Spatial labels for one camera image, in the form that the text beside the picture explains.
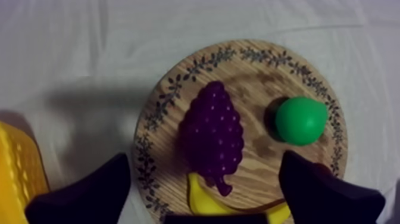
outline yellow banana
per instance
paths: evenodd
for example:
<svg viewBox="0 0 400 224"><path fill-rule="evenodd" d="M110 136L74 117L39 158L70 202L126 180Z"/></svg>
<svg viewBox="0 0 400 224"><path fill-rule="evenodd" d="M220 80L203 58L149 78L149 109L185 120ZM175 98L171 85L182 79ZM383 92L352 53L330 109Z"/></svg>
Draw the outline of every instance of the yellow banana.
<svg viewBox="0 0 400 224"><path fill-rule="evenodd" d="M211 196L200 186L197 173L189 174L189 207L193 214L199 216L245 214L243 211L226 206ZM281 224L290 216L286 202L266 210L265 213L269 224Z"/></svg>

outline round wooden board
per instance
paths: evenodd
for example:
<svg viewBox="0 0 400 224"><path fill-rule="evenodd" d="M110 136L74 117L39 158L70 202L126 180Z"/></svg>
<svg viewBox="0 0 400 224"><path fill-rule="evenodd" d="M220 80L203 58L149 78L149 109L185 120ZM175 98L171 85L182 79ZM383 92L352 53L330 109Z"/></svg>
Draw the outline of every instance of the round wooden board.
<svg viewBox="0 0 400 224"><path fill-rule="evenodd" d="M284 47L265 41L228 41L204 48L173 67L154 89L140 116L133 161L140 193L156 223L166 214L190 214L186 198L190 170L174 143L190 102L213 80L225 84L241 116L245 140L237 172L225 177L233 185L232 193L224 198L215 187L209 188L219 200L237 208L252 208L283 198L277 174L287 149L325 164L343 178L346 126L335 93L323 76ZM266 107L273 107L282 97L295 96L314 98L329 108L323 135L306 147L276 141L264 126Z"/></svg>

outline yellow object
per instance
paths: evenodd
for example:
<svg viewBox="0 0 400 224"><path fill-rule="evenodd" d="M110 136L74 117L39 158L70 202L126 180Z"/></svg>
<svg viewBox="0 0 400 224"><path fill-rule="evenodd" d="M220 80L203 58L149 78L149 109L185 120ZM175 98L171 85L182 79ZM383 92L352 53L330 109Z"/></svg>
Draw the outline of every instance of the yellow object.
<svg viewBox="0 0 400 224"><path fill-rule="evenodd" d="M28 224L25 207L48 191L36 144L21 130L0 122L0 223Z"/></svg>
<svg viewBox="0 0 400 224"><path fill-rule="evenodd" d="M243 211L226 206L211 196L200 186L197 173L190 173L188 177L189 207L193 214L198 216L245 214ZM289 206L286 202L266 210L265 213L270 224L281 224L290 216Z"/></svg>

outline white cloth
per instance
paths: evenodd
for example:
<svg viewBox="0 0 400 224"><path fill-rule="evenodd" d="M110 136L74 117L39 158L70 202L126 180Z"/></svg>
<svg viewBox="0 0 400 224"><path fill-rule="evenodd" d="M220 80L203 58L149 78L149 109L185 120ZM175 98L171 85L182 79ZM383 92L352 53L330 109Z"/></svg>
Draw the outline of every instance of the white cloth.
<svg viewBox="0 0 400 224"><path fill-rule="evenodd" d="M397 0L0 0L0 106L27 117L60 188L129 152L146 95L182 58L230 39L274 42L332 85L345 179L385 194L385 223L400 177L399 11ZM151 223L136 185L120 223Z"/></svg>

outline yellow plastic basket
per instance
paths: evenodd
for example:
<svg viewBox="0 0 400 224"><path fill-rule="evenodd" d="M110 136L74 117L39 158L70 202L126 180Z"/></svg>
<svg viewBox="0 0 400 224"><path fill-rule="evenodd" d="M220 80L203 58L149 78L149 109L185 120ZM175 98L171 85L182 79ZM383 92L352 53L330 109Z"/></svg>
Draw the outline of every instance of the yellow plastic basket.
<svg viewBox="0 0 400 224"><path fill-rule="evenodd" d="M23 131L0 122L0 223L28 224L24 209L49 191L35 142Z"/></svg>

